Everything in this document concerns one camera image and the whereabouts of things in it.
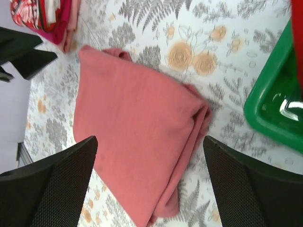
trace green container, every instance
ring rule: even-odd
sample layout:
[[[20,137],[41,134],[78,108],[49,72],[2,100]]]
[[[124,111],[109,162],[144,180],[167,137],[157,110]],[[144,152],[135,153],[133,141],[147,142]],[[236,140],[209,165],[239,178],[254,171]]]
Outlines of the green container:
[[[303,101],[290,22],[246,100],[244,114],[252,128],[303,154]]]

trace orange flower print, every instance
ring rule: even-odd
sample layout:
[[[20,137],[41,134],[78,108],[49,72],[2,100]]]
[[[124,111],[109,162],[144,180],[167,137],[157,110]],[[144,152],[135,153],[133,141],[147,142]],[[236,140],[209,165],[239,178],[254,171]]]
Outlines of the orange flower print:
[[[27,120],[27,129],[31,129],[32,128],[32,125],[31,123]]]
[[[106,184],[103,184],[102,191],[105,192],[106,189],[107,189]]]
[[[183,41],[177,42],[171,47],[167,58],[169,67],[184,71],[192,61],[192,49]]]
[[[73,117],[74,117],[74,114],[73,114],[72,112],[69,112],[69,113],[68,113],[68,116],[69,116],[70,118],[73,118]]]
[[[71,42],[71,47],[70,47],[71,51],[75,51],[75,50],[77,49],[77,46],[78,46],[77,41],[76,41],[76,40],[73,40],[73,41]]]
[[[59,65],[59,73],[61,73],[62,70],[63,70],[63,65],[62,65],[62,63],[60,63],[60,65]]]
[[[212,216],[213,216],[213,221],[214,222],[221,223],[221,218],[220,218],[220,214],[219,214],[218,210],[214,209],[213,213],[212,213]]]
[[[87,209],[84,208],[83,214],[84,214],[85,220],[86,220],[88,223],[90,223],[90,222],[91,222],[91,215],[90,215],[90,212],[89,212]]]
[[[231,46],[232,52],[236,53],[239,50],[240,45],[241,45],[241,39],[239,38],[234,39],[232,41],[232,46]]]
[[[226,27],[224,25],[214,27],[213,31],[210,33],[210,39],[216,42],[220,42],[224,39],[226,35]]]
[[[169,40],[172,40],[174,38],[175,33],[175,27],[173,25],[174,22],[172,22],[170,25],[166,23],[166,29],[164,28],[163,31],[166,35],[166,44],[169,44]]]
[[[213,53],[202,52],[194,57],[193,65],[198,74],[207,76],[216,69],[217,58]]]
[[[40,113],[46,113],[46,106],[43,104],[41,99],[38,100],[37,106]]]
[[[95,190],[95,194],[96,194],[95,200],[99,200],[100,199],[100,191],[98,189]]]
[[[116,19],[116,15],[114,14],[114,13],[112,13],[110,16],[109,16],[109,18],[108,18],[108,20],[109,20],[109,22],[111,23],[113,20],[115,20]]]
[[[93,207],[94,207],[94,202],[93,202],[93,200],[89,200],[88,204],[89,204],[90,208],[93,208]]]
[[[101,223],[101,219],[99,217],[99,212],[96,213],[96,223],[97,223],[97,225]]]
[[[84,210],[85,210],[85,208],[84,208],[84,206],[82,206],[81,215],[84,214]]]

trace table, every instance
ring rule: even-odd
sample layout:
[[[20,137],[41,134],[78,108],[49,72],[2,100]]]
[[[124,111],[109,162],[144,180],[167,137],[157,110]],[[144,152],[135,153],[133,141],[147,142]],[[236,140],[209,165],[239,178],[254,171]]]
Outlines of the table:
[[[245,100],[289,17],[288,0],[82,0],[71,53],[63,55],[50,43],[40,47],[55,51],[58,60],[32,80],[25,139],[32,159],[75,143],[77,51],[89,44],[123,48],[137,63],[193,83],[214,111],[209,135],[303,174],[302,155],[252,130],[243,115]],[[222,226],[202,146],[180,181],[179,195],[180,214],[159,219],[155,226]],[[94,171],[79,226],[134,226]]]

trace red patterned cloth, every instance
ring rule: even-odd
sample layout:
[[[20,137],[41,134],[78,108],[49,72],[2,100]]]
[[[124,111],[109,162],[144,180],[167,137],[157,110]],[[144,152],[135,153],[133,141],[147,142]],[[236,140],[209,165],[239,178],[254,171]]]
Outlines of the red patterned cloth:
[[[10,0],[10,13],[13,21],[19,26],[52,32],[56,23],[47,24],[44,0]],[[61,9],[56,10],[56,18]]]

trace folded towel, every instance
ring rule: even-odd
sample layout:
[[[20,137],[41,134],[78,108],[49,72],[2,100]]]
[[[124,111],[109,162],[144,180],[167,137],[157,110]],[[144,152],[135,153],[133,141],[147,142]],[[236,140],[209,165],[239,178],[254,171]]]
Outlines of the folded towel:
[[[94,168],[136,226],[179,212],[177,184],[211,120],[207,102],[119,49],[79,52],[73,133],[96,135]]]
[[[59,49],[63,53],[67,53],[70,51],[72,37],[74,31],[77,28],[78,12],[80,9],[80,4],[81,4],[81,0],[71,0],[71,12],[70,12],[68,25],[64,33],[64,38],[62,42],[58,45]]]
[[[61,0],[61,15],[55,23],[55,27],[52,32],[48,33],[43,30],[36,30],[33,28],[31,28],[31,30],[54,44],[60,44],[63,41],[63,38],[66,36],[66,28],[71,11],[71,1],[72,0]]]

